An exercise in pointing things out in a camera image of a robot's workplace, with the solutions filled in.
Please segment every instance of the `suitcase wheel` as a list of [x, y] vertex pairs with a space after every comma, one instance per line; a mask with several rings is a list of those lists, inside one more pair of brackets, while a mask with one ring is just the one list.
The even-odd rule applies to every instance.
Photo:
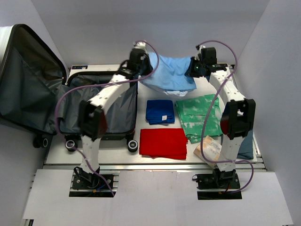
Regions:
[[77, 148], [77, 142], [73, 139], [66, 140], [65, 147], [69, 152], [75, 152]]
[[46, 137], [42, 137], [42, 136], [37, 136], [34, 140], [33, 140], [33, 146], [35, 148], [40, 148], [40, 147], [47, 147], [48, 146], [48, 139]]
[[130, 140], [128, 143], [127, 143], [127, 149], [134, 153], [135, 151], [138, 150], [138, 142], [135, 141], [135, 140]]

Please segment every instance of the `light blue cloth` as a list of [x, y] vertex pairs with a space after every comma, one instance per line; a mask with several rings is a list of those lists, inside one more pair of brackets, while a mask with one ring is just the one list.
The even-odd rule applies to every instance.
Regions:
[[[157, 65], [157, 56], [150, 52], [150, 64], [153, 68]], [[192, 77], [185, 76], [190, 65], [190, 57], [171, 58], [159, 56], [160, 62], [152, 76], [141, 83], [152, 89], [152, 86], [164, 91], [192, 91], [197, 88]]]

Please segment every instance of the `table surface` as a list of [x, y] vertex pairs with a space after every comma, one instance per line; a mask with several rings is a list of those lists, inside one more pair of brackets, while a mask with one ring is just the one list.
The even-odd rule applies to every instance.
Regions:
[[[123, 171], [114, 198], [69, 197], [72, 170], [37, 171], [24, 219], [33, 226], [293, 224], [273, 172], [254, 174], [242, 200], [197, 200], [194, 173]], [[239, 172], [241, 184], [250, 173]]]
[[[107, 70], [114, 71], [118, 65], [107, 65]], [[166, 94], [159, 93], [151, 90], [146, 86], [138, 83], [138, 109], [136, 119], [136, 129], [134, 139], [139, 143], [140, 130], [141, 129], [157, 129], [157, 128], [181, 128], [181, 123], [177, 111], [174, 109], [175, 122], [171, 124], [161, 125], [149, 125], [145, 119], [146, 103], [147, 100], [156, 99], [169, 99], [174, 103], [177, 100], [199, 97], [207, 94], [216, 93], [215, 88], [205, 79], [195, 79], [197, 89], [189, 92], [185, 97], [169, 97]], [[223, 112], [224, 103], [220, 99], [220, 108]], [[193, 164], [204, 163], [199, 157], [197, 157], [193, 151], [199, 144], [191, 144], [188, 141], [187, 144], [187, 158], [186, 160], [173, 160], [167, 158], [151, 158], [148, 156], [142, 156], [139, 151], [130, 153], [127, 150], [126, 140], [120, 141], [101, 141], [98, 160], [100, 164]], [[253, 145], [253, 162], [257, 162], [256, 147]], [[80, 164], [82, 157], [79, 153], [69, 153], [64, 146], [64, 140], [59, 136], [54, 136], [51, 142], [49, 153], [45, 164]]]

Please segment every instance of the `suitcase shell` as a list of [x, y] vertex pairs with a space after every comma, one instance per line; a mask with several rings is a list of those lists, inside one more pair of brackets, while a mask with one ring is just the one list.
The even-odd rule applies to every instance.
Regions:
[[[94, 82], [105, 83], [113, 74], [114, 72], [79, 73], [72, 75], [67, 82], [63, 63], [30, 27], [24, 24], [0, 27], [0, 118], [36, 133], [37, 137], [33, 142], [35, 147], [45, 146], [43, 135], [56, 134], [54, 108], [62, 90], [70, 89], [76, 84], [81, 85], [78, 83], [80, 79], [91, 76], [95, 78]], [[132, 86], [134, 98], [132, 97], [131, 104], [135, 109], [131, 118], [127, 119], [132, 126], [126, 131], [109, 127], [104, 139], [131, 139], [134, 136], [137, 84]], [[79, 132], [72, 129], [62, 132], [67, 137], [79, 136]]]

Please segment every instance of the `cable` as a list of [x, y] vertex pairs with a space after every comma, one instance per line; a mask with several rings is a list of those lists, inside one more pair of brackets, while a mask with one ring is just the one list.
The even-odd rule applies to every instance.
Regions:
[[[224, 85], [226, 84], [226, 82], [228, 81], [228, 79], [231, 78], [232, 75], [235, 73], [235, 71], [237, 69], [237, 66], [238, 66], [238, 61], [237, 61], [236, 54], [234, 53], [233, 49], [230, 46], [228, 46], [227, 44], [225, 44], [225, 43], [223, 43], [221, 41], [217, 41], [217, 40], [204, 41], [204, 42], [200, 43], [199, 46], [201, 46], [201, 45], [203, 45], [205, 43], [208, 43], [208, 42], [217, 42], [217, 43], [220, 43], [220, 44], [224, 45], [228, 49], [230, 49], [230, 51], [233, 53], [233, 56], [235, 58], [235, 68], [230, 73], [230, 75], [225, 79], [225, 81], [221, 84], [221, 86], [217, 90], [217, 92], [216, 92], [216, 94], [215, 94], [215, 96], [214, 96], [214, 98], [213, 98], [213, 100], [212, 100], [212, 102], [210, 104], [209, 110], [207, 112], [207, 115], [206, 115], [206, 118], [205, 118], [205, 121], [204, 121], [204, 126], [203, 126], [203, 129], [202, 129], [201, 144], [200, 144], [200, 146], [201, 146], [201, 154], [202, 154], [202, 157], [205, 159], [205, 161], [210, 162], [210, 163], [214, 163], [214, 164], [217, 164], [217, 163], [226, 163], [226, 162], [235, 163], [235, 161], [231, 161], [231, 160], [223, 160], [223, 161], [212, 161], [212, 160], [209, 160], [209, 159], [207, 159], [205, 157], [204, 151], [203, 151], [204, 133], [205, 133], [205, 127], [206, 127], [206, 124], [207, 124], [207, 121], [208, 121], [209, 114], [210, 114], [210, 112], [212, 110], [214, 102], [217, 99], [220, 91], [222, 90], [222, 88], [224, 87]], [[250, 184], [250, 182], [251, 182], [251, 180], [253, 178], [253, 175], [254, 175], [254, 167], [253, 167], [253, 165], [252, 165], [252, 163], [250, 161], [248, 161], [248, 160], [241, 160], [241, 161], [238, 161], [237, 163], [240, 163], [240, 162], [247, 162], [247, 163], [249, 163], [251, 165], [251, 168], [252, 168], [252, 174], [251, 174], [251, 177], [250, 177], [249, 181], [247, 182], [247, 184], [245, 186], [243, 186], [242, 188], [238, 189], [237, 191], [234, 191], [234, 192], [239, 192], [239, 191], [243, 190], [244, 188], [246, 188]]]
[[[139, 40], [139, 41], [136, 41], [135, 43], [138, 43], [138, 42], [144, 42], [145, 44], [149, 45], [149, 46], [154, 50], [154, 52], [156, 53], [156, 56], [157, 56], [157, 65], [156, 65], [156, 67], [154, 68], [154, 70], [153, 70], [152, 72], [150, 72], [148, 75], [146, 75], [146, 76], [144, 76], [144, 77], [142, 77], [142, 78], [140, 78], [140, 79], [134, 79], [134, 80], [128, 80], [128, 81], [118, 81], [118, 82], [115, 82], [115, 83], [113, 83], [113, 84], [112, 84], [112, 83], [105, 83], [105, 84], [94, 84], [94, 85], [80, 86], [80, 87], [73, 88], [73, 89], [69, 90], [68, 92], [66, 92], [66, 93], [58, 100], [58, 102], [57, 102], [57, 104], [56, 104], [56, 106], [55, 106], [55, 115], [54, 115], [54, 116], [55, 116], [55, 129], [56, 129], [56, 133], [58, 134], [59, 137], [61, 137], [62, 139], [64, 139], [64, 136], [63, 136], [63, 134], [61, 133], [60, 127], [59, 127], [59, 119], [58, 119], [59, 109], [60, 109], [60, 105], [61, 105], [62, 101], [64, 100], [64, 98], [65, 98], [68, 94], [70, 94], [70, 93], [72, 93], [72, 92], [74, 92], [74, 91], [76, 91], [76, 90], [78, 90], [78, 89], [91, 88], [91, 87], [112, 86], [112, 85], [118, 85], [118, 84], [123, 84], [123, 83], [142, 81], [142, 80], [147, 79], [148, 77], [150, 77], [152, 74], [154, 74], [154, 72], [157, 70], [157, 68], [158, 68], [158, 66], [159, 66], [159, 54], [158, 54], [158, 52], [155, 50], [155, 48], [154, 48], [151, 44], [149, 44], [147, 41], [145, 41], [145, 40]], [[112, 193], [112, 195], [113, 195], [113, 197], [114, 197], [114, 192], [112, 191], [112, 188], [111, 188], [111, 186], [109, 185], [108, 181], [107, 181], [101, 174], [97, 173], [95, 170], [92, 169], [92, 167], [91, 167], [89, 161], [87, 160], [86, 155], [85, 155], [82, 151], [80, 151], [79, 149], [77, 149], [76, 147], [73, 147], [73, 149], [74, 149], [75, 151], [78, 151], [78, 152], [83, 156], [83, 158], [85, 159], [85, 161], [86, 161], [87, 166], [89, 167], [89, 169], [90, 169], [94, 174], [96, 174], [97, 176], [99, 176], [101, 179], [104, 180], [104, 182], [106, 183], [107, 187], [109, 188], [110, 192]]]

